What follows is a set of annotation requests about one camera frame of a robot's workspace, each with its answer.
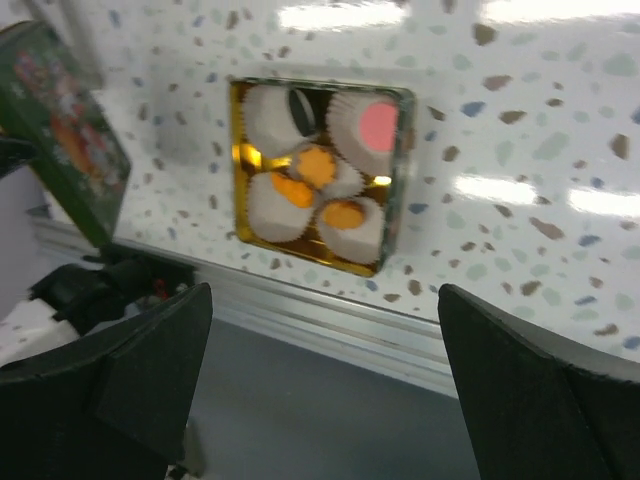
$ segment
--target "speckled table surface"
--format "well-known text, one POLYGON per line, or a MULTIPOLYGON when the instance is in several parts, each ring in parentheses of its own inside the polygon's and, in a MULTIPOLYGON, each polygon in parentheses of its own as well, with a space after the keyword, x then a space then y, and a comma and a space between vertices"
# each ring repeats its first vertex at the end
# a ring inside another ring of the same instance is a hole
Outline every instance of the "speckled table surface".
POLYGON ((83 8, 107 71, 101 100, 134 162, 119 237, 429 319, 452 282, 640 359, 640 4, 83 8), (276 73, 419 97, 399 248, 370 280, 233 234, 226 78, 276 73))

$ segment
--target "brown speckle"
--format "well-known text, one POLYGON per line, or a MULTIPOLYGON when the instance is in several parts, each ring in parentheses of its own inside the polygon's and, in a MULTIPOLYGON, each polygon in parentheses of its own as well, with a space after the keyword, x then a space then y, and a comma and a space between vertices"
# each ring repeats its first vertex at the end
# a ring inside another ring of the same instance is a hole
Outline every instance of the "brown speckle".
POLYGON ((629 137, 626 135, 616 135, 613 137, 613 140, 609 142, 609 146, 613 153, 616 154, 616 157, 621 158, 622 160, 627 160, 629 158, 629 137))
POLYGON ((593 334, 597 337, 606 337, 608 335, 615 335, 619 332, 618 326, 615 323, 610 323, 607 326, 594 330, 593 334))
POLYGON ((540 285, 542 285, 542 282, 539 282, 538 280, 523 283, 522 285, 520 285, 520 293, 522 293, 525 297, 529 297, 536 293, 536 290, 540 288, 540 285))
POLYGON ((227 30, 233 30, 238 25, 240 21, 240 15, 235 10, 229 12, 229 16, 227 17, 227 30))
POLYGON ((413 295, 420 295, 422 293, 422 285, 417 280, 409 280, 409 291, 413 295))
POLYGON ((222 146, 218 142, 211 142, 211 146, 218 157, 222 155, 222 146))
POLYGON ((513 212, 508 207, 505 207, 504 205, 494 205, 494 207, 496 210, 500 212, 500 215, 502 215, 504 218, 513 217, 513 212))
POLYGON ((623 220, 622 222, 620 222, 620 226, 624 230, 634 230, 635 228, 637 228, 638 224, 636 222, 632 222, 631 220, 623 220))
POLYGON ((446 118, 447 118, 447 116, 444 113, 442 113, 440 110, 437 110, 437 109, 435 109, 433 107, 429 107, 429 112, 431 112, 431 116, 434 119, 436 119, 436 120, 438 120, 440 122, 444 122, 446 120, 446 118))
POLYGON ((280 50, 278 50, 278 57, 286 58, 290 53, 291 53, 291 48, 285 45, 284 47, 280 47, 280 50))
POLYGON ((187 119, 184 118, 184 114, 182 112, 176 112, 176 120, 180 125, 186 125, 187 119))
POLYGON ((500 120, 502 120, 507 125, 511 125, 521 120, 527 112, 523 112, 522 110, 511 110, 509 112, 502 112, 500 114, 500 120))
POLYGON ((442 152, 442 160, 444 160, 445 162, 453 162, 459 153, 460 149, 455 145, 447 147, 445 151, 442 152))
POLYGON ((476 23, 473 25, 473 37, 476 39, 476 43, 481 47, 493 42, 496 39, 498 32, 495 28, 476 23))
POLYGON ((456 0, 442 0, 444 13, 452 14, 456 9, 456 0))
POLYGON ((589 283, 593 288, 601 288, 604 285, 604 282, 598 277, 589 277, 589 283))
POLYGON ((138 120, 141 120, 144 122, 147 119, 147 113, 148 113, 147 104, 143 103, 142 105, 140 105, 140 108, 138 109, 138 120))
POLYGON ((505 87, 511 80, 513 80, 513 77, 510 75, 494 75, 493 77, 485 78, 482 84, 487 90, 495 92, 505 87))
POLYGON ((159 158, 154 158, 152 160, 152 163, 153 163, 153 166, 156 167, 158 170, 164 170, 164 162, 159 158))
POLYGON ((397 293, 387 293, 382 298, 384 298, 389 303, 393 303, 393 302, 397 302, 400 299, 400 295, 398 295, 397 293))
POLYGON ((536 227, 540 233, 551 240, 564 238, 564 232, 553 223, 545 223, 535 217, 529 218, 529 222, 536 227))

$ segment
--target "blue speckle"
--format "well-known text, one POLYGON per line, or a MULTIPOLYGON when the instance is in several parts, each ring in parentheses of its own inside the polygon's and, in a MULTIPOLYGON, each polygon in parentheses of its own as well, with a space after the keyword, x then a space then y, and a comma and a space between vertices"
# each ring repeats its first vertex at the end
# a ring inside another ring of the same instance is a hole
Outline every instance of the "blue speckle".
POLYGON ((114 28, 120 28, 120 14, 118 12, 109 10, 109 20, 111 20, 111 25, 113 25, 114 28))
POLYGON ((465 103, 460 111, 464 113, 467 117, 475 117, 478 115, 487 104, 484 102, 471 102, 465 103))
POLYGON ((580 237, 578 245, 580 245, 581 247, 588 247, 590 245, 593 245, 594 243, 598 243, 600 240, 602 240, 602 238, 597 235, 583 235, 582 237, 580 237))
POLYGON ((593 188, 602 188, 602 187, 604 187, 604 180, 602 180, 601 178, 598 178, 598 177, 593 177, 591 179, 591 186, 593 188))
POLYGON ((590 303, 594 303, 594 302, 597 302, 597 301, 598 300, 596 299, 596 297, 594 297, 592 295, 587 295, 586 297, 579 298, 578 300, 576 300, 573 303, 575 303, 576 305, 581 307, 583 305, 589 305, 590 303))
POLYGON ((418 215, 419 213, 424 212, 428 207, 429 205, 426 203, 412 203, 409 205, 409 211, 418 215))
POLYGON ((624 348, 628 348, 629 350, 635 350, 636 348, 640 347, 640 337, 635 335, 632 337, 627 337, 622 341, 622 346, 624 348))

